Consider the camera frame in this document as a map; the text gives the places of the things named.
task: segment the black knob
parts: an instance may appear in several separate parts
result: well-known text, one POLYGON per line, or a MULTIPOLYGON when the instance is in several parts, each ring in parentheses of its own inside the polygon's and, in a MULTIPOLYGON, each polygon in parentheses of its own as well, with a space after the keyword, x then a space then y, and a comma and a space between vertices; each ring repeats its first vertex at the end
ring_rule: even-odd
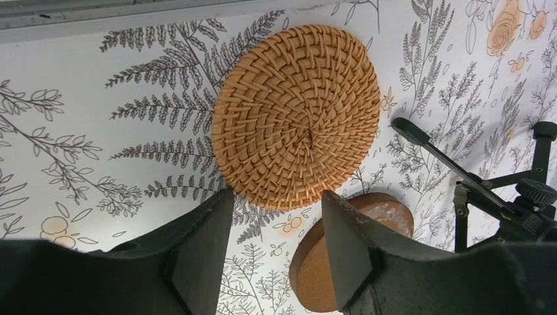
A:
POLYGON ((531 178, 525 178, 519 181, 516 185, 516 191, 522 197, 534 203, 552 205, 557 201, 557 190, 531 178))

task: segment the woven placemat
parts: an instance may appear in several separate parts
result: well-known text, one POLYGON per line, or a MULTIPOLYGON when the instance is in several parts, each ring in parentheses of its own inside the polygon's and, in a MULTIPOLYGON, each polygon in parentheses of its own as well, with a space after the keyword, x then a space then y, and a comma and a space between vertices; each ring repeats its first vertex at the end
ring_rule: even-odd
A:
POLYGON ((295 209, 340 187, 360 165, 379 120, 365 46, 323 25, 282 31, 245 54, 213 114, 213 150, 240 196, 295 209))

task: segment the floral tablecloth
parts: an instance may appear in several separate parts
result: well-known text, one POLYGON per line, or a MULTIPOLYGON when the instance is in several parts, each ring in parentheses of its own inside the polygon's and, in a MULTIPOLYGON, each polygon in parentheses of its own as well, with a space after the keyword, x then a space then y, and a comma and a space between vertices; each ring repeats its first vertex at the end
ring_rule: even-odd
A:
MULTIPOLYGON (((225 185, 210 126, 227 73, 310 23, 356 35, 382 90, 376 140, 338 193, 389 193, 412 210, 416 240, 452 250, 458 178, 390 120, 411 119, 483 178, 528 169, 533 124, 555 120, 553 1, 357 1, 0 45, 0 238, 108 250, 198 205, 225 185)), ((309 313, 288 265, 320 217, 320 203, 284 212, 238 198, 218 314, 309 313)), ((470 243, 496 229, 472 211, 470 243)))

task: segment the woven center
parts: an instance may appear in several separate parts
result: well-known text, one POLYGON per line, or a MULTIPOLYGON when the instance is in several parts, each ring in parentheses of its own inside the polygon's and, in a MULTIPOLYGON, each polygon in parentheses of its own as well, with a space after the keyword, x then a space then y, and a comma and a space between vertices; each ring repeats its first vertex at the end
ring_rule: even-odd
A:
POLYGON ((219 168, 259 206, 309 205, 366 156, 378 103, 373 67, 356 38, 326 26, 280 32, 242 57, 219 93, 219 168))

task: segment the round wicker trivet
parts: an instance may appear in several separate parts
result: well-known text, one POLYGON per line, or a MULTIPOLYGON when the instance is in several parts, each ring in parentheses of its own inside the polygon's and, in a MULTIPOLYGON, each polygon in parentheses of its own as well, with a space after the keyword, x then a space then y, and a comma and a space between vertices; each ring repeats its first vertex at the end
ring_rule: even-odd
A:
POLYGON ((245 54, 219 93, 212 137, 220 171, 260 207, 312 204, 367 155, 379 98, 367 50, 350 33, 282 31, 245 54))

